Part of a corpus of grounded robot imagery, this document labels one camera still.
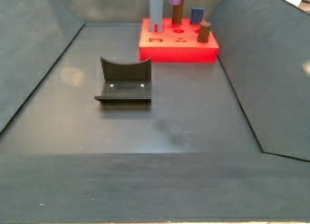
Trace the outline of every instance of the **gray floor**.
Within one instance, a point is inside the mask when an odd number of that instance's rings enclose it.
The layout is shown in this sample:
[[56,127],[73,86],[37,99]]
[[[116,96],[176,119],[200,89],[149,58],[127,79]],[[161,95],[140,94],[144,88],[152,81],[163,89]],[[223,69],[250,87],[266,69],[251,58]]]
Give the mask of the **gray floor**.
[[88,25],[10,123],[0,222],[310,221],[310,164],[258,151],[219,63],[155,63],[149,108],[93,99],[137,33]]
[[88,25],[0,141],[0,153],[259,152],[220,63],[155,63],[152,104],[100,105],[99,57],[136,62],[140,25]]

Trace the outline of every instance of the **red peg board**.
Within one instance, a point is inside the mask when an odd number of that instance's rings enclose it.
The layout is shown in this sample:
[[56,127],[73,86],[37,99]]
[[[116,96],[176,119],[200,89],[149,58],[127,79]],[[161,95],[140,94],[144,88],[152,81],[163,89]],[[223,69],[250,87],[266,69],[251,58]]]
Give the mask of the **red peg board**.
[[219,51],[214,34],[208,43],[198,42],[199,25],[183,19],[182,24],[171,24],[171,19],[161,20],[163,32],[148,31],[148,19],[143,19],[139,53],[140,61],[151,57],[157,63],[215,63]]

